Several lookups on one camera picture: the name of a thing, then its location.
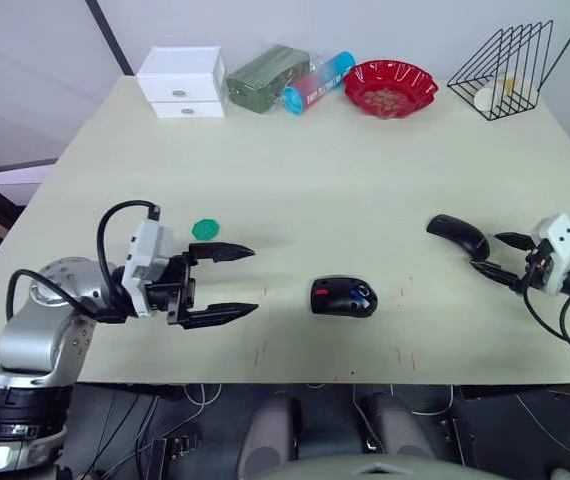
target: drawer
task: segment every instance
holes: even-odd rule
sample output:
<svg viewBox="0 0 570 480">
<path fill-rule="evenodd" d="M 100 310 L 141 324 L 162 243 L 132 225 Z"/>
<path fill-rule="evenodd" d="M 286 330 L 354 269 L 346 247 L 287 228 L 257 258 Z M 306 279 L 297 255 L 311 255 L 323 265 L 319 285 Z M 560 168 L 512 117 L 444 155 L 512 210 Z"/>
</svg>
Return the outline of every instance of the drawer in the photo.
<svg viewBox="0 0 570 480">
<path fill-rule="evenodd" d="M 221 102 L 161 102 L 151 103 L 158 118 L 224 117 Z"/>
<path fill-rule="evenodd" d="M 148 102 L 216 102 L 220 96 L 213 75 L 139 78 Z"/>
</svg>

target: floor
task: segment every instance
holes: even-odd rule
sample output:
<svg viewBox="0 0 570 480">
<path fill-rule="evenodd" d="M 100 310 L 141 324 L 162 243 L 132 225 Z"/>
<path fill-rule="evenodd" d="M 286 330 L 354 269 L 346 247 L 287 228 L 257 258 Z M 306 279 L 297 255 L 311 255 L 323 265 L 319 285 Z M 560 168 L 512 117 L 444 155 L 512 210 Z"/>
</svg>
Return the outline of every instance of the floor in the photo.
<svg viewBox="0 0 570 480">
<path fill-rule="evenodd" d="M 207 397 L 217 386 L 207 386 Z M 200 388 L 190 387 L 192 396 L 200 399 Z M 224 385 L 218 400 L 205 408 L 191 423 L 176 432 L 197 432 L 198 449 L 172 462 L 170 479 L 232 479 L 236 460 L 249 425 L 252 412 L 271 395 L 286 392 L 300 400 L 303 431 L 299 438 L 300 458 L 336 453 L 364 451 L 362 425 L 352 406 L 351 385 Z M 357 398 L 374 392 L 389 392 L 386 385 L 359 385 Z M 447 405 L 446 386 L 395 385 L 395 395 L 415 410 L 438 410 Z M 523 393 L 523 401 L 540 422 L 561 442 L 570 446 L 570 396 L 547 390 Z M 108 418 L 110 403 L 114 405 Z M 62 465 L 81 474 L 94 458 L 101 432 L 107 420 L 105 439 L 121 421 L 136 395 L 105 388 L 81 385 L 74 392 L 68 422 L 69 436 L 61 459 Z M 152 401 L 140 395 L 132 413 L 116 434 L 113 442 L 96 463 L 96 470 L 106 471 L 134 448 L 134 439 Z M 182 393 L 175 399 L 161 400 L 150 432 L 160 434 L 180 423 L 198 408 Z M 446 438 L 441 425 L 444 418 L 463 418 L 469 422 L 475 438 L 474 454 L 481 470 L 514 479 L 545 479 L 555 467 L 570 470 L 570 453 L 556 445 L 536 425 L 514 395 L 481 400 L 464 400 L 457 394 L 452 409 L 442 417 L 418 417 L 425 428 L 437 456 L 458 461 L 457 450 Z M 136 478 L 135 462 L 122 465 L 111 477 L 116 480 Z"/>
</svg>

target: green bottle cap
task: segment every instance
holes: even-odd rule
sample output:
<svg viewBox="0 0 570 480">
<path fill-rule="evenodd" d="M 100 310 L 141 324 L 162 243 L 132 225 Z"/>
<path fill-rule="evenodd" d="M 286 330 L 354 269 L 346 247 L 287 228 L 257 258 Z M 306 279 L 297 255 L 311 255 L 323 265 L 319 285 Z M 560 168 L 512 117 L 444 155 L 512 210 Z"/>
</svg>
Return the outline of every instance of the green bottle cap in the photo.
<svg viewBox="0 0 570 480">
<path fill-rule="evenodd" d="M 218 235 L 218 223 L 211 218 L 204 218 L 194 224 L 192 235 L 196 240 L 211 240 Z"/>
</svg>

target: white drawer box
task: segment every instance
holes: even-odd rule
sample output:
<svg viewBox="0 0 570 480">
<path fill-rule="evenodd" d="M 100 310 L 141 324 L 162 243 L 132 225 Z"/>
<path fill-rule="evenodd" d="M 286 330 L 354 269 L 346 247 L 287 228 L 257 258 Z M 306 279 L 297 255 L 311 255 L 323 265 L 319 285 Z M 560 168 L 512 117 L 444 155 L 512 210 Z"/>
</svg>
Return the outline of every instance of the white drawer box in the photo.
<svg viewBox="0 0 570 480">
<path fill-rule="evenodd" d="M 160 102 L 151 103 L 158 118 L 224 117 L 221 102 Z"/>
<path fill-rule="evenodd" d="M 136 74 L 148 102 L 215 102 L 225 65 L 220 47 L 154 47 Z"/>
</svg>

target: black and red mouse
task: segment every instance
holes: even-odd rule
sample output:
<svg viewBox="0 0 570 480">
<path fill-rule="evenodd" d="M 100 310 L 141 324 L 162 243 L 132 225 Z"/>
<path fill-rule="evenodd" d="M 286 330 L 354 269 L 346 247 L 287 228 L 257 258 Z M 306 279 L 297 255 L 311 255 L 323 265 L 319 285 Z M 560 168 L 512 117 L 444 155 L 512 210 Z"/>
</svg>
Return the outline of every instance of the black and red mouse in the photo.
<svg viewBox="0 0 570 480">
<path fill-rule="evenodd" d="M 376 311 L 378 297 L 369 284 L 353 277 L 327 277 L 314 280 L 312 312 L 365 318 Z"/>
</svg>

